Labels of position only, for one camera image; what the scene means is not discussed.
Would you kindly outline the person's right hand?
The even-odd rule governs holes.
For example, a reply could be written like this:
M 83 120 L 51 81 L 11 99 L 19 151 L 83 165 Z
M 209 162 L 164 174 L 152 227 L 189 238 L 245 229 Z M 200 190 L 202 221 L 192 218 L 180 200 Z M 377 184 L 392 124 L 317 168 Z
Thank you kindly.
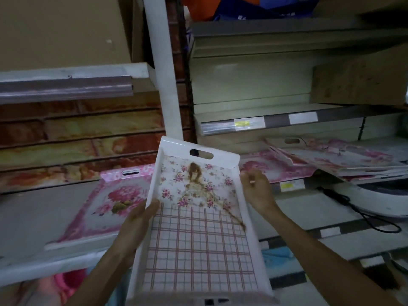
M 267 188 L 262 190 L 243 190 L 243 193 L 246 201 L 265 219 L 268 219 L 272 213 L 279 211 L 268 178 Z

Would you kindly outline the white plaid floral tray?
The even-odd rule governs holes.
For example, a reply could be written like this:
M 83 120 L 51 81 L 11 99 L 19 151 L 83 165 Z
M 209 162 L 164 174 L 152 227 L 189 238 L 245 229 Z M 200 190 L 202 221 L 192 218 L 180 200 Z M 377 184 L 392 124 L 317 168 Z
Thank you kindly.
M 126 306 L 279 306 L 240 181 L 238 154 L 161 138 Z

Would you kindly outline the person's left forearm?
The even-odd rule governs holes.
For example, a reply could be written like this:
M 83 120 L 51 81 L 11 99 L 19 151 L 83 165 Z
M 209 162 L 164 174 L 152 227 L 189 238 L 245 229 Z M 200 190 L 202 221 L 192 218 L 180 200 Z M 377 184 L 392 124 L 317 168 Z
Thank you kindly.
M 124 274 L 130 269 L 136 249 L 110 247 L 65 306 L 105 306 Z

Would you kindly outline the pink rose print tray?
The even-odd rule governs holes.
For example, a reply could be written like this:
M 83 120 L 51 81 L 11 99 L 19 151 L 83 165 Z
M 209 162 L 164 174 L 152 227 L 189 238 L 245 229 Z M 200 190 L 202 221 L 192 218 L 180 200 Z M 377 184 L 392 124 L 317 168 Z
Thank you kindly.
M 117 235 L 121 225 L 148 196 L 154 164 L 107 170 L 73 221 L 56 241 L 44 250 L 96 242 Z
M 240 171 L 258 169 L 271 184 L 311 177 L 317 170 L 310 165 L 287 164 L 275 157 L 269 150 L 241 155 L 239 169 Z

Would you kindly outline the grey shelf holding trays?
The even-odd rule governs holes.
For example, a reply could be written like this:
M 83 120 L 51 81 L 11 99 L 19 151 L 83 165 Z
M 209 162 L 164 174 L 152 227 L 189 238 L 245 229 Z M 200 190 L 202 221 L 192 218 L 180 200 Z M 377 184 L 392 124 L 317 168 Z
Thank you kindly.
M 353 144 L 353 145 L 357 145 L 359 147 L 363 147 L 363 148 L 366 148 L 366 149 L 370 149 L 370 150 L 373 150 L 373 151 L 376 151 L 376 152 L 381 152 L 381 153 L 391 155 L 391 156 L 394 157 L 395 161 L 398 161 L 398 162 L 401 162 L 403 164 L 408 165 L 408 151 L 407 152 L 402 152 L 401 154 L 398 154 L 398 153 L 397 154 L 392 154 L 392 152 L 395 152 L 396 149 L 386 148 L 385 150 L 381 150 L 377 146 L 375 146 L 375 147 L 364 147 L 364 146 L 362 146 L 360 144 L 357 144 L 357 143 L 354 143 L 354 142 L 348 142 L 348 143 Z M 265 149 L 262 150 L 262 151 L 269 150 L 269 151 L 271 151 L 273 153 L 273 155 L 275 157 L 277 157 L 278 159 L 281 159 L 282 161 L 284 161 L 275 152 L 270 150 L 268 144 L 266 144 L 265 141 L 264 141 L 264 146 L 265 146 Z M 304 180 L 305 184 L 308 184 L 307 187 L 311 188 L 313 184 L 315 184 L 316 186 L 330 186 L 330 185 L 337 184 L 337 183 L 342 183 L 342 182 L 350 182 L 350 183 L 353 183 L 353 184 L 366 184 L 366 183 L 375 183 L 375 182 L 380 182 L 380 181 L 400 180 L 400 179 L 404 179 L 404 178 L 408 178 L 408 173 L 407 174 L 399 174 L 399 175 L 381 175 L 381 176 L 378 176 L 378 177 L 376 177 L 376 176 L 355 176 L 353 178 L 350 178 L 350 177 L 341 178 L 341 177 L 336 177 L 334 175 L 326 173 L 325 171 L 322 171 L 320 169 L 317 169 L 315 171 L 315 173 L 311 177 L 303 178 L 303 180 Z

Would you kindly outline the grey bottom shelf board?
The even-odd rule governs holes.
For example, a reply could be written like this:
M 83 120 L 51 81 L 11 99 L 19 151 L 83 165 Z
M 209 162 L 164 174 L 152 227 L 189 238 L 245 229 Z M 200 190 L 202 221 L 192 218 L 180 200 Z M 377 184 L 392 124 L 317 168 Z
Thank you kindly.
M 366 224 L 358 213 L 316 190 L 296 190 L 274 195 L 281 210 L 306 231 L 341 226 L 351 221 Z M 399 225 L 403 231 L 398 234 L 368 228 L 325 237 L 321 242 L 348 260 L 374 255 L 408 247 L 408 223 L 402 222 Z

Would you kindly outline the grey shelf board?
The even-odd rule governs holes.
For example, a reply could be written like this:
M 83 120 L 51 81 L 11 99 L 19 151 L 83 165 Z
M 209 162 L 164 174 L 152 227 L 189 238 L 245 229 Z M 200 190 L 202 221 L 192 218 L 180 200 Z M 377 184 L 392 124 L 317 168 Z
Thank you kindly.
M 316 190 L 296 190 L 274 195 L 281 210 L 306 231 L 341 226 L 351 221 L 366 224 L 358 213 Z M 402 222 L 399 225 L 403 231 L 398 234 L 368 228 L 325 237 L 321 242 L 348 260 L 374 255 L 408 247 L 408 223 Z
M 369 24 L 357 17 L 193 23 L 192 58 L 390 46 L 408 41 L 408 25 Z

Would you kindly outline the small white price label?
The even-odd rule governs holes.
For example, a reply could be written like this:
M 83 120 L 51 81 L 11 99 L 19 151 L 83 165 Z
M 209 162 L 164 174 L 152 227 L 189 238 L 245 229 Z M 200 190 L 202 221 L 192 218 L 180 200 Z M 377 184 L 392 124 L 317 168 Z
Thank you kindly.
M 341 229 L 339 226 L 329 227 L 320 230 L 320 238 L 333 237 L 341 235 Z

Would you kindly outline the pink plastic item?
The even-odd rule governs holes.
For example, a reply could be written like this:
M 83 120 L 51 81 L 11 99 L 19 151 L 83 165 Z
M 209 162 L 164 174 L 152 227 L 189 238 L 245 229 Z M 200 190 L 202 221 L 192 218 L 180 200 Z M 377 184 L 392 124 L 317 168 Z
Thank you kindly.
M 68 299 L 77 291 L 87 277 L 86 269 L 59 273 L 51 277 L 55 292 L 64 306 Z

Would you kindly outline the white lower shelf board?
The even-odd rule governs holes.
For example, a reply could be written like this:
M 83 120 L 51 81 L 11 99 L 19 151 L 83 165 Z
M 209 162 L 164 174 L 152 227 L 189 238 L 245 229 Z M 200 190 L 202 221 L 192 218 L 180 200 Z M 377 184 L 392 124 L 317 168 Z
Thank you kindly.
M 95 265 L 115 233 L 45 250 L 85 205 L 97 181 L 0 196 L 0 287 Z

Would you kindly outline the grey top shelf board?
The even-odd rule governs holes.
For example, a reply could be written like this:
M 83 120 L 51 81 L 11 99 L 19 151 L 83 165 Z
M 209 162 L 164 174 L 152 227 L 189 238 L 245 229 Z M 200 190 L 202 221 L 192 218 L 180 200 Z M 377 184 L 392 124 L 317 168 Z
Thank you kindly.
M 192 58 L 390 46 L 408 41 L 408 25 L 369 24 L 357 17 L 193 23 Z

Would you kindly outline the brown cardboard box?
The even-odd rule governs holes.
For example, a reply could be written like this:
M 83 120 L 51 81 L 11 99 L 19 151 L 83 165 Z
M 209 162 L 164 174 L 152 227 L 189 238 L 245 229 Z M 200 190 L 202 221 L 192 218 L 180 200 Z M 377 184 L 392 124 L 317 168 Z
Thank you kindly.
M 386 105 L 406 104 L 408 43 L 344 61 L 315 66 L 312 103 Z

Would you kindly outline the blue bag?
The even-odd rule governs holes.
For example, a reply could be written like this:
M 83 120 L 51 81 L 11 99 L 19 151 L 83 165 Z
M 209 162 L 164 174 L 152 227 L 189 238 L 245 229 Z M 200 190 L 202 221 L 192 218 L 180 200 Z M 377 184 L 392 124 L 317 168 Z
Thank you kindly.
M 267 0 L 259 5 L 245 0 L 221 0 L 213 21 L 275 20 L 311 17 L 319 0 Z

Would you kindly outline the white shelf upright post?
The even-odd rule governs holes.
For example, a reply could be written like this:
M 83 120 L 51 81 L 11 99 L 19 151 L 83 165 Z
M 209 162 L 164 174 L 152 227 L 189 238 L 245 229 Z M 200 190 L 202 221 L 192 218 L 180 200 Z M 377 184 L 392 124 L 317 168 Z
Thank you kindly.
M 183 140 L 165 0 L 143 0 L 166 135 Z

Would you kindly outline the white shelf with purple rail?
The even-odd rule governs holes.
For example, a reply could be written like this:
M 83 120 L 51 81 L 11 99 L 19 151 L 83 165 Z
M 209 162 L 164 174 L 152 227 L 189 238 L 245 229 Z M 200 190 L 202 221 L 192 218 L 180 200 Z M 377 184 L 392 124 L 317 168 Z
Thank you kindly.
M 157 91 L 146 62 L 0 71 L 0 105 L 130 97 Z

